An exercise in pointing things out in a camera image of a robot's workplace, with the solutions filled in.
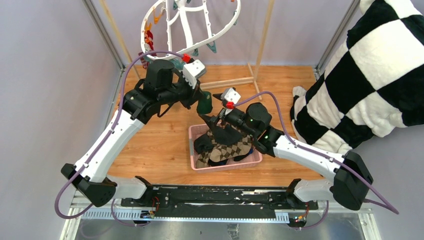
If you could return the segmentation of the dark green sock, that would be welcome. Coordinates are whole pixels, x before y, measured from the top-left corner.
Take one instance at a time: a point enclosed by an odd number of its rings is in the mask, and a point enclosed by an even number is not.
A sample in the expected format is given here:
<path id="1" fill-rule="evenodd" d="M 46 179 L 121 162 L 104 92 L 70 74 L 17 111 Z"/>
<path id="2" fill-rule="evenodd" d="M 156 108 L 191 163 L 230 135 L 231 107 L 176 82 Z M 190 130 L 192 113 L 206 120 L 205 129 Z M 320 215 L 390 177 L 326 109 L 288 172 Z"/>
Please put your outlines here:
<path id="1" fill-rule="evenodd" d="M 197 101 L 196 112 L 200 115 L 207 115 L 210 114 L 212 110 L 212 94 L 209 91 L 202 91 Z"/>

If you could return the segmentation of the pink plastic basket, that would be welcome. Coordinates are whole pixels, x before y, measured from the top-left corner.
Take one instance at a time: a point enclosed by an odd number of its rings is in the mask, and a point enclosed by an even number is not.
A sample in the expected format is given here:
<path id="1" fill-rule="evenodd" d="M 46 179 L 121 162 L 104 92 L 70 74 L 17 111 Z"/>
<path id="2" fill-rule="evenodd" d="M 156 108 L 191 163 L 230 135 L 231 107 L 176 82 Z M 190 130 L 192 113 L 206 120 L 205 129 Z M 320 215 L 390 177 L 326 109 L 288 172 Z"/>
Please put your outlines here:
<path id="1" fill-rule="evenodd" d="M 219 144 L 206 124 L 190 126 L 188 141 L 191 168 L 198 173 L 251 168 L 263 160 L 250 136 L 244 134 L 231 145 Z"/>

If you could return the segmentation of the plain black sock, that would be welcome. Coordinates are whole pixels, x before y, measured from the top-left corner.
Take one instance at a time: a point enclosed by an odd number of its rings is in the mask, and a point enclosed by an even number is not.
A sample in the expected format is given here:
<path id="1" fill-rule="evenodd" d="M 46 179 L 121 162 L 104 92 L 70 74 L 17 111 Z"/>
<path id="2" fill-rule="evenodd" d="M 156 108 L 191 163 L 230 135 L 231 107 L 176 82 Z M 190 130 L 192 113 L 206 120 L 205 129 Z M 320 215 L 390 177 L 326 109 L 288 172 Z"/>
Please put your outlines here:
<path id="1" fill-rule="evenodd" d="M 215 141 L 220 145 L 234 145 L 243 138 L 243 135 L 231 125 L 226 125 L 224 128 L 216 126 L 211 131 Z"/>
<path id="2" fill-rule="evenodd" d="M 208 135 L 207 133 L 202 134 L 193 142 L 194 150 L 198 154 L 212 151 L 214 148 L 213 140 L 213 136 Z"/>

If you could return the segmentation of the argyle brown sock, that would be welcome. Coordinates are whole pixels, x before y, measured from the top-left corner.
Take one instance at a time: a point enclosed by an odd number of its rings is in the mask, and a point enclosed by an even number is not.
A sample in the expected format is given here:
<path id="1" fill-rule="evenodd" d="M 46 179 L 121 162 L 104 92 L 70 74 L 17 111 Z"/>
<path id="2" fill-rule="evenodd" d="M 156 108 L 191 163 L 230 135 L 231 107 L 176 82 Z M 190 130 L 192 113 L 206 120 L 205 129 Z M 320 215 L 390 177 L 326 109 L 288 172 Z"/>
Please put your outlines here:
<path id="1" fill-rule="evenodd" d="M 238 156 L 244 156 L 252 149 L 252 138 L 247 135 L 243 137 L 239 142 L 233 145 L 222 145 L 218 144 L 213 150 L 221 150 L 224 154 L 229 153 L 233 158 Z"/>
<path id="2" fill-rule="evenodd" d="M 198 154 L 196 168 L 218 167 L 227 164 L 223 149 L 225 145 L 216 142 L 211 130 L 199 136 L 194 141 L 194 150 Z"/>

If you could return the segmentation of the black blue sock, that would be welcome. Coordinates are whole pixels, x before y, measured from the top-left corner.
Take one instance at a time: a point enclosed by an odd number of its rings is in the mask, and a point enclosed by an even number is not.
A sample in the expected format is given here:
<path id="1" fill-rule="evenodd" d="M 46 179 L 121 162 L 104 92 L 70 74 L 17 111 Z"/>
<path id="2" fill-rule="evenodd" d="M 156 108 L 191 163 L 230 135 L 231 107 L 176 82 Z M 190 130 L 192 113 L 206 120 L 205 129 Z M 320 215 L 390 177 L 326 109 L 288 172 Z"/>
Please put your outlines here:
<path id="1" fill-rule="evenodd" d="M 217 161 L 217 162 L 209 159 L 207 163 L 210 167 L 219 167 L 219 166 L 225 166 L 227 162 L 228 162 L 228 159 Z"/>

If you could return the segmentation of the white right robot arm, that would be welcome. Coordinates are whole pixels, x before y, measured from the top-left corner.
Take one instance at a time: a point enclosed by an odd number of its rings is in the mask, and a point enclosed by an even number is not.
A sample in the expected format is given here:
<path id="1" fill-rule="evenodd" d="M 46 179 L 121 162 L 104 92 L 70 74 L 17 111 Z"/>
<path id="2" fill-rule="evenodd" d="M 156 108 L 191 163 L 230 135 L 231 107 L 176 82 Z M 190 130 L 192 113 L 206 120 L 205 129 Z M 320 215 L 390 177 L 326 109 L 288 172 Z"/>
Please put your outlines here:
<path id="1" fill-rule="evenodd" d="M 245 111 L 236 108 L 229 96 L 222 97 L 223 108 L 206 123 L 214 131 L 218 124 L 229 124 L 252 137 L 261 154 L 287 159 L 323 176 L 321 180 L 294 179 L 287 188 L 286 204 L 298 209 L 310 201 L 336 201 L 358 211 L 367 202 L 373 178 L 361 156 L 328 152 L 291 138 L 284 130 L 271 125 L 272 116 L 260 102 L 251 103 Z"/>

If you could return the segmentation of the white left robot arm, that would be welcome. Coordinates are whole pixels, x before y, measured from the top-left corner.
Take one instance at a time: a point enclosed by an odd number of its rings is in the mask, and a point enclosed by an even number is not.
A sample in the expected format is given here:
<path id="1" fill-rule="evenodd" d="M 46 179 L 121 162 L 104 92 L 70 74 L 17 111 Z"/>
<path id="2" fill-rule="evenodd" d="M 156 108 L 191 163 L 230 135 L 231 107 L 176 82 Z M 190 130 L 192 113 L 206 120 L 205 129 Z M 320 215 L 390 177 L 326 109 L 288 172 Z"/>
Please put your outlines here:
<path id="1" fill-rule="evenodd" d="M 88 152 L 75 164 L 66 163 L 61 173 L 95 207 L 112 199 L 134 199 L 140 206 L 153 201 L 151 184 L 140 176 L 133 178 L 109 176 L 108 171 L 129 140 L 153 117 L 162 117 L 163 105 L 176 103 L 190 109 L 206 99 L 200 77 L 206 67 L 200 60 L 190 59 L 179 71 L 165 59 L 148 65 L 145 78 L 134 89 L 122 95 L 110 124 Z"/>

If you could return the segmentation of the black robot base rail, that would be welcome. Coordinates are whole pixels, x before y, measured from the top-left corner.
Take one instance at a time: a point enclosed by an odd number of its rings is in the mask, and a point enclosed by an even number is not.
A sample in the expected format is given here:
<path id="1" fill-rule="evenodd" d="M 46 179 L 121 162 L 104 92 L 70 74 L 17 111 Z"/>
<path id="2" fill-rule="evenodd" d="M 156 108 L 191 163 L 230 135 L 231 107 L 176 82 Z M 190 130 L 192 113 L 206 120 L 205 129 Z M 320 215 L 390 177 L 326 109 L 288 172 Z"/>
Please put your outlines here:
<path id="1" fill-rule="evenodd" d="M 124 198 L 120 207 L 149 211 L 158 220 L 280 222 L 285 213 L 318 210 L 314 201 L 302 203 L 289 196 L 286 187 L 161 185 L 149 187 L 142 199 Z"/>

